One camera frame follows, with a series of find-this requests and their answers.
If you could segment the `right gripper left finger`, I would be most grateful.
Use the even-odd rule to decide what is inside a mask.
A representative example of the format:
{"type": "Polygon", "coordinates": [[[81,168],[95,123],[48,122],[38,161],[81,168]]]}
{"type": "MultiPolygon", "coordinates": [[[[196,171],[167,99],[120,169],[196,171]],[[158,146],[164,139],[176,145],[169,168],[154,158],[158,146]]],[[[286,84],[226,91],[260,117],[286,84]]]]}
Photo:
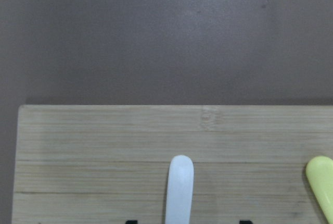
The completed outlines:
{"type": "Polygon", "coordinates": [[[127,220],[125,224],[137,224],[137,220],[127,220]]]}

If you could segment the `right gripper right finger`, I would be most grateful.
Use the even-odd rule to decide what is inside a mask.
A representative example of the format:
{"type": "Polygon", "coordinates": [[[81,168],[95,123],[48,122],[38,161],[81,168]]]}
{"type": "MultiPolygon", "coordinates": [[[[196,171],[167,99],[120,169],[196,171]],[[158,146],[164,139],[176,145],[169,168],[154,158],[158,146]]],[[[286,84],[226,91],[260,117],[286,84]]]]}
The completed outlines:
{"type": "Polygon", "coordinates": [[[239,224],[252,224],[251,220],[240,220],[239,224]]]}

